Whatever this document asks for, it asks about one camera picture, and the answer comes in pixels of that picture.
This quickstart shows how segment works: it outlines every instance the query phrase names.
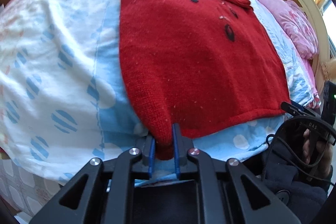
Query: red cloth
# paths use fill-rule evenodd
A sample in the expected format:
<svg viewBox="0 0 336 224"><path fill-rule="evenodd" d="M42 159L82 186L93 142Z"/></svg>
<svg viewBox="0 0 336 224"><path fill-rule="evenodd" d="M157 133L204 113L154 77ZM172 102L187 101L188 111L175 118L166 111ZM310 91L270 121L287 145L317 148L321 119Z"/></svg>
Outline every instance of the red cloth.
<svg viewBox="0 0 336 224"><path fill-rule="evenodd" d="M248 0L121 0L129 100L168 158L171 125L198 138L282 114L283 64Z"/></svg>

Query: metal bolt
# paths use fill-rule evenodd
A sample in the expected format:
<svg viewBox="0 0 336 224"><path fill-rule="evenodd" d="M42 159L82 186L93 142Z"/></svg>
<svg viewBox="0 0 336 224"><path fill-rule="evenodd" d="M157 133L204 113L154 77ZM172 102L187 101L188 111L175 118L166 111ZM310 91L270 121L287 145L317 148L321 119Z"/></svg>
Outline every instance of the metal bolt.
<svg viewBox="0 0 336 224"><path fill-rule="evenodd" d="M136 147L133 147L133 148L131 148L131 149L129 150L129 153L130 153L131 155L137 155L137 154L140 153L140 149L139 149L139 148L136 148Z"/></svg>
<svg viewBox="0 0 336 224"><path fill-rule="evenodd" d="M100 159L99 158L93 158L90 160L90 164L93 166L96 166L98 164L100 164Z"/></svg>
<svg viewBox="0 0 336 224"><path fill-rule="evenodd" d="M189 155L195 156L198 155L201 151L198 148L190 148L188 150Z"/></svg>
<svg viewBox="0 0 336 224"><path fill-rule="evenodd" d="M228 160L229 165L231 166L237 166L239 164L239 160L231 158Z"/></svg>

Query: wrinkled bed sheet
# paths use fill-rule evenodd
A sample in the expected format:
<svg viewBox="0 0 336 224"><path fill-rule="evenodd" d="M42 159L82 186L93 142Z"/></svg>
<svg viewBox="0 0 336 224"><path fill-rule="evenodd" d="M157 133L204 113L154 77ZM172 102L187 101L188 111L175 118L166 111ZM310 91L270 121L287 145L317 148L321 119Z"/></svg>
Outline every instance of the wrinkled bed sheet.
<svg viewBox="0 0 336 224"><path fill-rule="evenodd" d="M263 5L250 1L283 62L291 99L308 104L313 95L293 43ZM0 17L0 147L16 165L64 184L90 158L115 158L147 134L121 77L119 13L120 0L7 5ZM251 121L194 144L217 159L245 160L266 149L266 135L283 120ZM152 181L175 179L172 160L155 168Z"/></svg>

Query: bed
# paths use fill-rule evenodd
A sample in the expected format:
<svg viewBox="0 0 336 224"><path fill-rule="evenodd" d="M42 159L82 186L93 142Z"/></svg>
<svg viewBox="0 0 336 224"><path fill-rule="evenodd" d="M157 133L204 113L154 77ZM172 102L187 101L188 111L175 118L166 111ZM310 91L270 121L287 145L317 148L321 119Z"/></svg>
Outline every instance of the bed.
<svg viewBox="0 0 336 224"><path fill-rule="evenodd" d="M308 104L313 95L294 45L269 11L250 1L281 56L291 99ZM312 0L295 1L319 39L312 68L321 94L320 64L329 59L326 29ZM12 0L0 17L0 147L11 158L0 165L0 195L29 215L90 158L115 158L148 133L121 78L119 11L120 0ZM214 158L245 160L267 148L266 135L283 120L249 121L194 144ZM151 182L176 179L172 160L157 160L156 170Z"/></svg>

